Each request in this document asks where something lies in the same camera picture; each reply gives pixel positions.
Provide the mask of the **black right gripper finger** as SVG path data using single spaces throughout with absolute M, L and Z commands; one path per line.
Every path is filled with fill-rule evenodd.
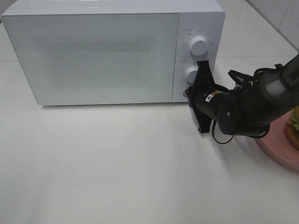
M 197 61 L 198 70 L 196 73 L 196 81 L 213 81 L 213 75 L 210 70 L 209 61 Z

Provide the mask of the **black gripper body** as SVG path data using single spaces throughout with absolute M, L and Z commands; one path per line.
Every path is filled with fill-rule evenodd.
M 198 131 L 210 132 L 211 122 L 217 118 L 217 107 L 220 105 L 217 94 L 223 93 L 224 87 L 206 81 L 196 81 L 186 92 L 189 106 L 198 123 Z

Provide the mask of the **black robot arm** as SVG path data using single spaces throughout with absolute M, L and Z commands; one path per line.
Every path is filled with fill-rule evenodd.
M 286 65 L 257 69 L 250 76 L 230 70 L 236 86 L 216 84 L 208 61 L 197 61 L 194 83 L 185 90 L 200 133 L 262 138 L 270 124 L 299 105 L 299 57 Z

